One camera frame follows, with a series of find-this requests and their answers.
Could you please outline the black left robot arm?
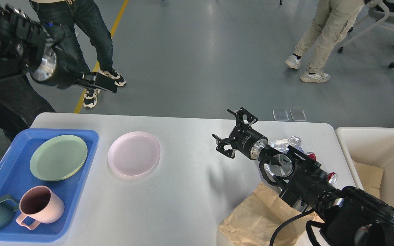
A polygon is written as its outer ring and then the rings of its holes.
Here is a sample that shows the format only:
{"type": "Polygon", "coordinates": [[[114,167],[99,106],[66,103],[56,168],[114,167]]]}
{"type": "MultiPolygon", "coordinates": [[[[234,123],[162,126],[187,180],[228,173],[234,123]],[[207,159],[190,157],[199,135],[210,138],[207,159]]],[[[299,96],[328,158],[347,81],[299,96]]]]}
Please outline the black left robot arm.
{"type": "Polygon", "coordinates": [[[0,81],[31,75],[39,84],[66,89],[78,85],[116,93],[113,79],[81,71],[75,59],[57,47],[60,38],[49,36],[52,23],[31,20],[10,5],[0,8],[0,81]]]}

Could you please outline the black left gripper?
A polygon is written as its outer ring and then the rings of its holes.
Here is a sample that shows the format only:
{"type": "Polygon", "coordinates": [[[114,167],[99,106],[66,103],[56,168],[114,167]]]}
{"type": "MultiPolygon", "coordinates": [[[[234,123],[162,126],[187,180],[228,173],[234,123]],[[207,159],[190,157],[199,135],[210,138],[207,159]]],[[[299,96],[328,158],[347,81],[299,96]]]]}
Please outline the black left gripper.
{"type": "Polygon", "coordinates": [[[34,82],[58,89],[79,85],[87,89],[101,89],[116,93],[114,79],[98,72],[82,74],[77,62],[56,46],[46,46],[41,64],[29,73],[34,82]]]}

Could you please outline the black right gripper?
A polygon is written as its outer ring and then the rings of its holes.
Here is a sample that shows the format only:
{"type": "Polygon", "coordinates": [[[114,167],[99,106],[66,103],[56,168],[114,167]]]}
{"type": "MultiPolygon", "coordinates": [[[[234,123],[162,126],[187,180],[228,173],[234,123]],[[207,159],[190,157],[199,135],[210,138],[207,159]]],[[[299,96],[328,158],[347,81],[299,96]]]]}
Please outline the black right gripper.
{"type": "Polygon", "coordinates": [[[212,134],[216,139],[216,150],[232,159],[238,150],[250,160],[257,160],[261,150],[268,145],[267,137],[251,128],[258,118],[243,107],[239,110],[227,109],[227,111],[235,116],[236,126],[228,138],[221,139],[212,134]]]}

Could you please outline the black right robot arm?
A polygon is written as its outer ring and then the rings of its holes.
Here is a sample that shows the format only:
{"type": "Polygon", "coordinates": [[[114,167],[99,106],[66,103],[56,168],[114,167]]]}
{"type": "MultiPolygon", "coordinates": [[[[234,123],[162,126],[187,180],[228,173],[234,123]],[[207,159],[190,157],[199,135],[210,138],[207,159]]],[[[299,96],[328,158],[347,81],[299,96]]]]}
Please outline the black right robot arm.
{"type": "Polygon", "coordinates": [[[309,220],[305,224],[312,245],[319,242],[313,227],[330,246],[394,246],[394,208],[354,186],[334,187],[335,173],[327,173],[321,164],[292,145],[286,152],[275,149],[267,137],[252,128],[258,119],[244,108],[229,111],[236,125],[229,137],[216,140],[217,151],[234,158],[240,151],[250,160],[259,161],[264,180],[281,190],[279,197],[292,208],[301,207],[300,215],[278,226],[270,239],[289,223],[317,213],[323,222],[309,220]]]}

